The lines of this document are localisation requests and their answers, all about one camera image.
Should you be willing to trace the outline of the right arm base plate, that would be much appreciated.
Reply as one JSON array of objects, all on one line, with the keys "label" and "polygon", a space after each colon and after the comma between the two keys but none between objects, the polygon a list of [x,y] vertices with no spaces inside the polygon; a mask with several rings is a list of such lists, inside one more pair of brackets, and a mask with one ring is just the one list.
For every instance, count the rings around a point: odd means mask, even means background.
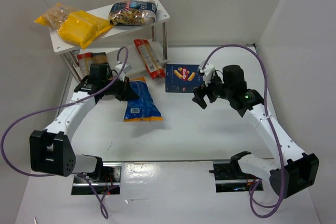
[{"label": "right arm base plate", "polygon": [[251,174],[236,176],[229,162],[214,162],[209,173],[214,175],[217,193],[249,191],[259,179]]}]

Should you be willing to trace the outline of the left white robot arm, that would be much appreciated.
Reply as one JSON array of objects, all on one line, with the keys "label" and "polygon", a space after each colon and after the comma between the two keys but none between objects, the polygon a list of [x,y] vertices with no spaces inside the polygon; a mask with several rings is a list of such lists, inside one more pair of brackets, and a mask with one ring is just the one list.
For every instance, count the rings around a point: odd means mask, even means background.
[{"label": "left white robot arm", "polygon": [[101,176],[102,158],[75,154],[71,140],[82,120],[105,95],[113,95],[119,101],[138,99],[125,75],[131,69],[130,64],[119,63],[115,69],[118,74],[112,77],[106,63],[93,63],[90,73],[74,89],[71,105],[44,130],[32,132],[29,144],[33,171],[64,177],[79,173]]}]

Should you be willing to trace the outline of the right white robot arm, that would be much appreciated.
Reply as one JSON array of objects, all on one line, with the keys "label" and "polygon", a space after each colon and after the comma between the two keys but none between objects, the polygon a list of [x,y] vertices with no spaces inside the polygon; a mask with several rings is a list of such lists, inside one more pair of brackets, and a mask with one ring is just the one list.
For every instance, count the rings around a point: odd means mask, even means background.
[{"label": "right white robot arm", "polygon": [[202,109],[211,103],[225,99],[258,133],[274,161],[258,158],[251,152],[240,152],[230,159],[236,177],[251,174],[267,180],[278,196],[288,198],[315,182],[319,160],[315,154],[307,154],[281,127],[278,121],[266,112],[265,102],[257,90],[247,88],[244,71],[238,65],[223,68],[220,78],[212,64],[202,62],[198,67],[202,76],[201,85],[194,89],[193,102]]}]

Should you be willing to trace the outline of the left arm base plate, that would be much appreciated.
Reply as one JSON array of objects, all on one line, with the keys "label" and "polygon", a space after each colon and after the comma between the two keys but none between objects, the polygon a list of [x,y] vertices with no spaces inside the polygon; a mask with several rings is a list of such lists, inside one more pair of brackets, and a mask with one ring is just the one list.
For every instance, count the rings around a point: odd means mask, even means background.
[{"label": "left arm base plate", "polygon": [[89,183],[98,195],[118,195],[120,193],[120,180],[122,175],[121,163],[103,163],[100,175],[84,173],[83,177],[76,174],[73,179],[71,195],[93,195]]}]

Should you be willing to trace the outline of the blue and orange pasta bag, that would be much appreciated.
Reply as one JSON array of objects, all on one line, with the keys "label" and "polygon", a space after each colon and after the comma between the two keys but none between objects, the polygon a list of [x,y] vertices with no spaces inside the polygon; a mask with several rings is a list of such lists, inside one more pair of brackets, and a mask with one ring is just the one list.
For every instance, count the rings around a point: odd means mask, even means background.
[{"label": "blue and orange pasta bag", "polygon": [[145,78],[140,77],[130,80],[130,86],[139,98],[137,100],[128,101],[123,121],[162,121],[161,112],[154,104]]}]

